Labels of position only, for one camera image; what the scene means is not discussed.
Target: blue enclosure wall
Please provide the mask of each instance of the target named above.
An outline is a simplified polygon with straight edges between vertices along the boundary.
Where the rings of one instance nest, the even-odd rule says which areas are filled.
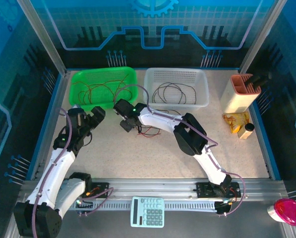
[[[0,1],[0,237],[27,167],[11,157],[31,161],[57,76],[16,1]]]
[[[290,192],[296,190],[296,0],[288,0],[249,69],[262,70],[270,71],[272,79],[262,87],[255,107]]]
[[[33,0],[68,68],[237,68],[273,0]]]

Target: green basket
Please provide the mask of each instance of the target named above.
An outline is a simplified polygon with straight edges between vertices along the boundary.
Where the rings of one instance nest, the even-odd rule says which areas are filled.
[[[128,84],[137,84],[136,72],[130,67],[83,70],[72,78],[69,103],[72,106],[78,104],[85,111],[90,111],[95,106],[110,109],[114,107],[116,92]],[[118,94],[116,102],[122,98],[133,103],[137,96],[137,87],[128,87]]]

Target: white plastic basket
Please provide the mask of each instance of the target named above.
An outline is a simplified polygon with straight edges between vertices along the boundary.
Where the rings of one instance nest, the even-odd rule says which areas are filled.
[[[196,94],[191,87],[178,85],[186,95],[186,103],[184,104],[185,96],[181,99],[182,93],[178,89],[168,87],[164,92],[166,103],[157,95],[155,97],[155,103],[153,103],[153,93],[163,83],[185,84],[193,87]],[[207,78],[204,71],[200,69],[149,68],[144,76],[144,87],[149,92],[149,105],[154,109],[196,111],[201,107],[206,107],[209,103]],[[146,102],[147,95],[145,93],[143,95],[143,99]]]

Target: snack bag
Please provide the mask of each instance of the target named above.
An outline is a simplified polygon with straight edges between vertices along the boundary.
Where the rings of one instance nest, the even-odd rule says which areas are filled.
[[[231,127],[231,133],[237,133],[243,125],[249,123],[249,113],[232,113],[223,114],[223,119],[229,124]]]

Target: speckled white surface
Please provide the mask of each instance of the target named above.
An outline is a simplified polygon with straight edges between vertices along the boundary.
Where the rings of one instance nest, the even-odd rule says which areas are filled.
[[[222,119],[219,98],[227,80],[235,70],[205,70],[210,92],[207,107],[193,112],[207,135],[219,143],[212,149],[214,156],[226,171],[240,174],[244,178],[267,178],[257,136],[253,133],[247,140],[239,140],[231,134]],[[137,70],[138,83],[143,85],[145,71]],[[70,82],[62,107],[68,110]],[[139,91],[138,102],[142,102]],[[93,178],[206,178],[206,174],[193,157],[181,152],[174,136],[167,132],[153,138],[137,135],[136,130],[126,133],[119,125],[121,118],[113,110],[106,110],[106,118],[93,131],[93,141],[82,148],[70,167],[72,172],[90,173]],[[59,117],[53,140],[65,125]]]

